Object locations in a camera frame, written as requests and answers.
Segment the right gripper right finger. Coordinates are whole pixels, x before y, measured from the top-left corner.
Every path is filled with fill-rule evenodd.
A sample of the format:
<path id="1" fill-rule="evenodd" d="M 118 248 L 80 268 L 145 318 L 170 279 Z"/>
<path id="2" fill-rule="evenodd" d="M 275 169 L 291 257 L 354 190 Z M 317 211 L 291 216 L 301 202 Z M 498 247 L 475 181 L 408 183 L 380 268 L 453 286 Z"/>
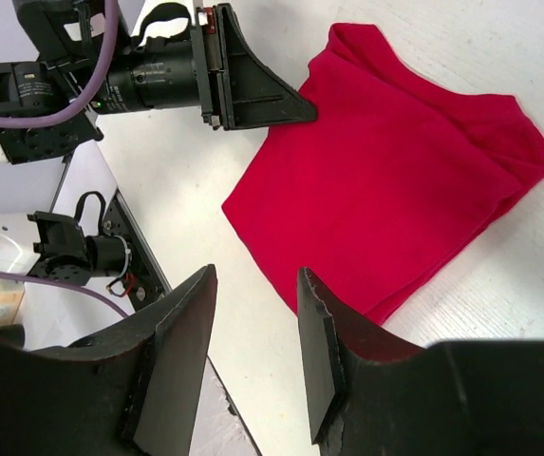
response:
<path id="1" fill-rule="evenodd" d="M 416 346 L 297 279 L 310 438 L 324 455 L 544 455 L 544 340 Z"/>

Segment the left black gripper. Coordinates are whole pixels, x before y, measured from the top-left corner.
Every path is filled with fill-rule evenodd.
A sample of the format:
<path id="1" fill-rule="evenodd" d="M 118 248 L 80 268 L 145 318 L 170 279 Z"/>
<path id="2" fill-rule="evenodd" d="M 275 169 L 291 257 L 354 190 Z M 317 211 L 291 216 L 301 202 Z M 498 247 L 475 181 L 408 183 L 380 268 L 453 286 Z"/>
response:
<path id="1" fill-rule="evenodd" d="M 0 63 L 0 118 L 21 122 L 76 113 L 54 125 L 0 127 L 0 162 L 70 155 L 100 141 L 95 116 L 198 106 L 214 129 L 316 120 L 315 106 L 264 65 L 233 7 L 162 3 L 137 35 L 105 3 L 16 3 L 34 61 Z"/>

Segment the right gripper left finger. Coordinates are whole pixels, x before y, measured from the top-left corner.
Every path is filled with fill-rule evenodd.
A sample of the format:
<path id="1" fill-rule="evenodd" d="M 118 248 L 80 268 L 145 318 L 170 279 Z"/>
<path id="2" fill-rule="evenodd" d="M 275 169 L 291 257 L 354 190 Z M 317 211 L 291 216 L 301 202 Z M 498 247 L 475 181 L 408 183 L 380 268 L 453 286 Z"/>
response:
<path id="1" fill-rule="evenodd" d="M 0 337 L 0 455 L 185 455 L 216 310 L 216 268 L 66 347 Z"/>

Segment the red t shirt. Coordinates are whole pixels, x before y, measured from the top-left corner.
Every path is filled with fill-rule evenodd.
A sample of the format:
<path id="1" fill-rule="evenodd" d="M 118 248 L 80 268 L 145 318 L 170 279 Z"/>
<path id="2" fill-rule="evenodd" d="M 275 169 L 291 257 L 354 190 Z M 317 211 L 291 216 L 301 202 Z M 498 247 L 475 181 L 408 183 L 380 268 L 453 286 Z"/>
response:
<path id="1" fill-rule="evenodd" d="M 431 83 L 373 25 L 331 26 L 309 70 L 316 121 L 271 128 L 222 209 L 289 307 L 307 267 L 381 324 L 544 178 L 544 138 L 513 96 Z"/>

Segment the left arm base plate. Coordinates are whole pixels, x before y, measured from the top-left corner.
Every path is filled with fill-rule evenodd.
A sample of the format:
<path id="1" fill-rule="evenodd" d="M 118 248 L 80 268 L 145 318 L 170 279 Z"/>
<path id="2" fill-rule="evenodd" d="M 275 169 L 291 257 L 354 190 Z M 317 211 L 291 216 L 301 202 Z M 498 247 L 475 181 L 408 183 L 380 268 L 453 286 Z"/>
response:
<path id="1" fill-rule="evenodd" d="M 128 299 L 132 308 L 140 311 L 171 292 L 171 285 L 120 191 L 108 204 L 103 232 L 124 242 L 127 257 L 127 266 L 112 274 L 107 291 L 110 295 Z"/>

